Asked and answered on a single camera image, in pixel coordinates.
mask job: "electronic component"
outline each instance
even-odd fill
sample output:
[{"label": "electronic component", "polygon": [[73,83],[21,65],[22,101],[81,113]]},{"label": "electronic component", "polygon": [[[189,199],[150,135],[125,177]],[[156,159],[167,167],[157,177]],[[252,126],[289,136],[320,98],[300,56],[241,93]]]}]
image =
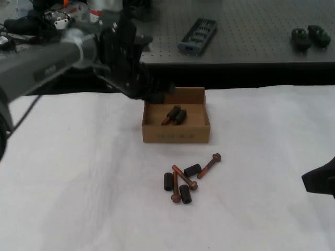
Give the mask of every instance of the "electronic component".
[{"label": "electronic component", "polygon": [[307,36],[307,33],[302,28],[296,28],[292,30],[292,41],[298,50],[305,51],[311,47],[311,42]]},{"label": "electronic component", "polygon": [[178,49],[186,54],[200,54],[213,36],[217,26],[218,22],[214,20],[199,18],[178,44]]},{"label": "electronic component", "polygon": [[326,47],[330,43],[330,36],[318,25],[309,25],[310,38],[320,47]]}]

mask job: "open cardboard box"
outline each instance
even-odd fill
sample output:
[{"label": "open cardboard box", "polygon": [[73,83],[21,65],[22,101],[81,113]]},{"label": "open cardboard box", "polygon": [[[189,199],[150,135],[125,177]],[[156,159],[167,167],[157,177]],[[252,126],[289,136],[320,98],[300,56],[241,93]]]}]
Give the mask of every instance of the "open cardboard box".
[{"label": "open cardboard box", "polygon": [[[175,105],[187,110],[184,122],[181,125],[161,125]],[[177,87],[175,94],[166,94],[164,104],[145,102],[142,133],[143,142],[147,143],[208,143],[210,123],[205,89]]]}]

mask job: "copper bolt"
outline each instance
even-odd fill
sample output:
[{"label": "copper bolt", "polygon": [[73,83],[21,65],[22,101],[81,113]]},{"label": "copper bolt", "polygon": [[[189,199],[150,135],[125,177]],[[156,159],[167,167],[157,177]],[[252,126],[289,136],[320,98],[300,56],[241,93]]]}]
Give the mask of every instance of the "copper bolt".
[{"label": "copper bolt", "polygon": [[171,195],[171,200],[174,203],[180,202],[182,196],[179,194],[178,190],[178,174],[177,172],[173,172],[173,194]]},{"label": "copper bolt", "polygon": [[198,179],[201,179],[208,170],[211,169],[211,167],[214,165],[215,162],[220,162],[221,161],[221,155],[218,153],[213,154],[213,158],[211,161],[202,169],[202,171],[197,175]]},{"label": "copper bolt", "polygon": [[185,176],[185,174],[176,166],[173,165],[172,169],[177,172],[177,174],[188,184],[189,190],[196,190],[198,188],[196,181],[191,181],[189,178]]}]

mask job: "white tablecloth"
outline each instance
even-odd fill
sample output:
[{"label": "white tablecloth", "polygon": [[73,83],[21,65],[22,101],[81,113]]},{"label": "white tablecloth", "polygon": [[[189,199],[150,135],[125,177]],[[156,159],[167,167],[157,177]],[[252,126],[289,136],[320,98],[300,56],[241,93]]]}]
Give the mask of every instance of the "white tablecloth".
[{"label": "white tablecloth", "polygon": [[[143,143],[143,103],[121,94],[43,97],[0,163],[0,250],[335,250],[335,200],[301,179],[335,156],[335,86],[206,96],[209,144]],[[164,173],[217,152],[174,204]]]}]

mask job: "black cable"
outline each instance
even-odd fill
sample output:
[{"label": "black cable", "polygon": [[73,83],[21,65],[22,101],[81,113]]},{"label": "black cable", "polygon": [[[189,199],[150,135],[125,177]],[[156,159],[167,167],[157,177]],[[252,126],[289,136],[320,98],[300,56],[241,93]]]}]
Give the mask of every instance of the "black cable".
[{"label": "black cable", "polygon": [[23,123],[23,121],[27,118],[27,116],[30,114],[30,112],[32,111],[32,109],[34,108],[34,106],[36,105],[36,103],[40,100],[40,98],[47,94],[51,88],[57,83],[57,81],[53,81],[52,83],[49,84],[49,86],[44,90],[44,94],[38,95],[29,105],[28,109],[25,111],[25,113],[22,115],[22,117],[20,118],[20,120],[16,123],[16,125],[14,126],[13,130],[11,133],[9,133],[7,135],[7,139],[9,139],[14,132],[19,128],[19,126]]}]

